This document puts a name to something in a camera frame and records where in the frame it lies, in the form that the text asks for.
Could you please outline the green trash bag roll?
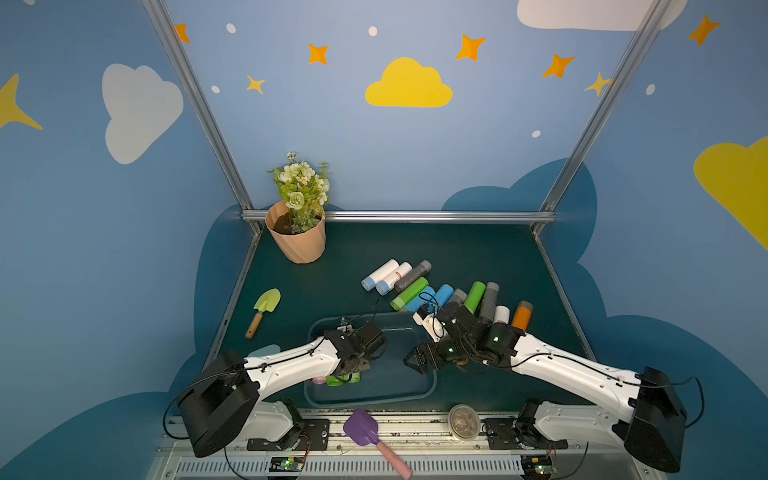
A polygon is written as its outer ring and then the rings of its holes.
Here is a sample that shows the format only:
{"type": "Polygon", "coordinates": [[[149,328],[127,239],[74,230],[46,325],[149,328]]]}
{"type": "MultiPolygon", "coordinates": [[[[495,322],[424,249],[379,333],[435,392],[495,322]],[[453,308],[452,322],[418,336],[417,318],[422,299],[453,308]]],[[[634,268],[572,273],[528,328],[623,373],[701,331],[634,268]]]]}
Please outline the green trash bag roll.
{"type": "Polygon", "coordinates": [[[326,384],[331,387],[341,386],[346,383],[346,380],[340,379],[336,376],[328,376],[326,378],[326,384]]]}

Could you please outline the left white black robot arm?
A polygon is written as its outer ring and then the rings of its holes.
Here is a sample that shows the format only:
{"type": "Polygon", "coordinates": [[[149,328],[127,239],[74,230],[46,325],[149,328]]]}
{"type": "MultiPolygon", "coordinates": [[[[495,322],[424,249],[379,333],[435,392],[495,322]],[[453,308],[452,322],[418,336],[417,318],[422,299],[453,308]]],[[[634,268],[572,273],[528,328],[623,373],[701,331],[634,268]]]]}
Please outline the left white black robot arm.
{"type": "Polygon", "coordinates": [[[348,331],[328,330],[312,342],[265,357],[242,357],[228,351],[215,358],[172,401],[181,414],[194,455],[222,451],[247,433],[276,450],[300,442],[305,422],[289,401],[269,402],[271,395],[315,378],[367,370],[386,345],[372,321],[348,331]]]}

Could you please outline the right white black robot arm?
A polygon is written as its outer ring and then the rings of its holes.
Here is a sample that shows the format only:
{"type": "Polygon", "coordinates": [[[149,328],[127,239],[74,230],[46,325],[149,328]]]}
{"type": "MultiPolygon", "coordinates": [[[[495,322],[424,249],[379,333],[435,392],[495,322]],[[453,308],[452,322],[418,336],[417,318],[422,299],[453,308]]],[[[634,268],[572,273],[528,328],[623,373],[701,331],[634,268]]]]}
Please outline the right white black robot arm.
{"type": "Polygon", "coordinates": [[[602,365],[556,348],[529,333],[533,307],[497,305],[471,312],[456,300],[416,323],[428,335],[404,363],[426,374],[448,364],[475,362],[548,382],[584,399],[567,406],[531,400],[512,430],[536,449],[567,440],[623,447],[635,460],[665,473],[681,469],[687,412],[673,382],[660,370],[637,373],[602,365]]]}

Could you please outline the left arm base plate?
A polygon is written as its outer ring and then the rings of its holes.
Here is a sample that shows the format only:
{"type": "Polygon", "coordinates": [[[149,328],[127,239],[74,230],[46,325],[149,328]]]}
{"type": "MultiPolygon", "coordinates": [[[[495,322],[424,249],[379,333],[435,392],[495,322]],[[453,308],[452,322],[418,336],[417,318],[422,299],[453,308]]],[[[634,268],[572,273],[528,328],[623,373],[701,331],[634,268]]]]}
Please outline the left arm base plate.
{"type": "Polygon", "coordinates": [[[328,419],[304,420],[300,426],[292,428],[282,439],[270,442],[266,439],[251,438],[247,441],[248,451],[326,451],[330,438],[330,424],[328,419]]]}

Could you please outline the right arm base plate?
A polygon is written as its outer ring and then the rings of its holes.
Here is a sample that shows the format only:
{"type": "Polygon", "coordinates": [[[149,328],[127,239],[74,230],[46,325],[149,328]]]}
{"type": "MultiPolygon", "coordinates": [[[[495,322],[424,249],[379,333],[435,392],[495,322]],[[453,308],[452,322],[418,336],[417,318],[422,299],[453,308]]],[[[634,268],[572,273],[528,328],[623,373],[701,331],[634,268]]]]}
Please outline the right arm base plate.
{"type": "Polygon", "coordinates": [[[482,421],[482,432],[491,450],[565,450],[569,447],[567,440],[549,440],[531,423],[520,423],[514,417],[486,418],[482,421]]]}

